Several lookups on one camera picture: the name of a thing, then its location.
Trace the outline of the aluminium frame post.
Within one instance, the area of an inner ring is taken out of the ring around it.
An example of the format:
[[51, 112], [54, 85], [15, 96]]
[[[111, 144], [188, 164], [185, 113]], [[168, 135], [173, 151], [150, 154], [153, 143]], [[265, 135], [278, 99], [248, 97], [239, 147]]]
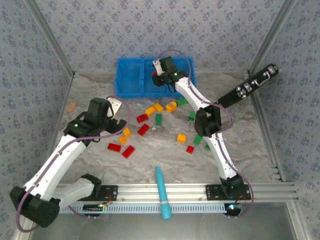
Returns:
[[263, 39], [261, 46], [259, 47], [252, 63], [248, 69], [248, 74], [254, 74], [259, 70], [259, 67], [266, 58], [268, 51], [276, 40], [279, 32], [281, 31], [283, 25], [287, 21], [290, 13], [292, 12], [294, 6], [297, 4], [298, 0], [283, 0], [275, 18]]
[[50, 28], [45, 16], [43, 15], [41, 9], [35, 0], [23, 0], [27, 8], [29, 9], [32, 17], [39, 26], [41, 32], [43, 33], [46, 41], [50, 45], [52, 51], [56, 55], [60, 65], [62, 66], [64, 72], [72, 79], [74, 77], [74, 71], [65, 55], [63, 49], [61, 48], [58, 39], [55, 37], [52, 29]]

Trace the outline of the aluminium side rail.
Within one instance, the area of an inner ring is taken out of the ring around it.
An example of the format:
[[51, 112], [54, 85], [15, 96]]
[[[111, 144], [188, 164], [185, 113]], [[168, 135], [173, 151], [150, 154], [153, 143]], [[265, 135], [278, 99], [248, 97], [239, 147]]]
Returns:
[[269, 159], [272, 162], [272, 165], [275, 166], [275, 168], [277, 168], [277, 171], [278, 171], [277, 179], [279, 179], [281, 182], [286, 182], [287, 180], [282, 168], [282, 163], [278, 156], [275, 142], [273, 140], [273, 136], [268, 124], [267, 117], [264, 112], [263, 105], [259, 98], [259, 95], [257, 93], [253, 93], [251, 95], [251, 101], [252, 101], [253, 108], [257, 114], [258, 124], [260, 127], [261, 135], [262, 135]]

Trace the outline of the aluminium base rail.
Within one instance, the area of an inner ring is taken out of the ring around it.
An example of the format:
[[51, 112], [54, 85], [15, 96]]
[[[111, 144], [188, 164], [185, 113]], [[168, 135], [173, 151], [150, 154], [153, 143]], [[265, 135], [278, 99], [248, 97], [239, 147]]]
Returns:
[[[291, 182], [252, 183], [251, 199], [255, 203], [285, 203], [298, 201], [296, 186]], [[207, 201], [204, 183], [167, 183], [167, 198], [171, 204], [204, 203]], [[155, 183], [118, 184], [116, 204], [154, 204], [159, 202]]]

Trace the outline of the black case with metal latches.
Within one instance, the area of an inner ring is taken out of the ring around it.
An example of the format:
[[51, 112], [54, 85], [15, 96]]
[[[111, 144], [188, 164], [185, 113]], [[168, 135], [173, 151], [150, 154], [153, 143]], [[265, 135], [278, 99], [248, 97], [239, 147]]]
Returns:
[[241, 100], [247, 99], [254, 91], [258, 90], [268, 80], [279, 73], [278, 67], [268, 64], [266, 67], [248, 77], [233, 90], [218, 99], [218, 103], [224, 108], [228, 108]]

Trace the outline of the teal pen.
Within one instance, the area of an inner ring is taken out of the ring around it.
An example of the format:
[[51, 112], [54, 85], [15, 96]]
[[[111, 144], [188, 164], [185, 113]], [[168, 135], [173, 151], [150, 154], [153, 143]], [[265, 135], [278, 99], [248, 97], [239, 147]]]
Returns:
[[156, 183], [159, 195], [159, 207], [163, 220], [169, 220], [172, 218], [171, 207], [168, 201], [168, 196], [165, 187], [164, 176], [160, 166], [155, 167]]

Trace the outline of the blue three-compartment plastic bin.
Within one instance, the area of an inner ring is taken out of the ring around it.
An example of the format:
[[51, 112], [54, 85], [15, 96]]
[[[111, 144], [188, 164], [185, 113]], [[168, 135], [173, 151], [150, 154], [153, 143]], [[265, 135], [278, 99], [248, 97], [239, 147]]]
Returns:
[[119, 58], [114, 81], [116, 96], [123, 99], [181, 98], [180, 93], [171, 93], [166, 85], [154, 85], [154, 60], [152, 57]]

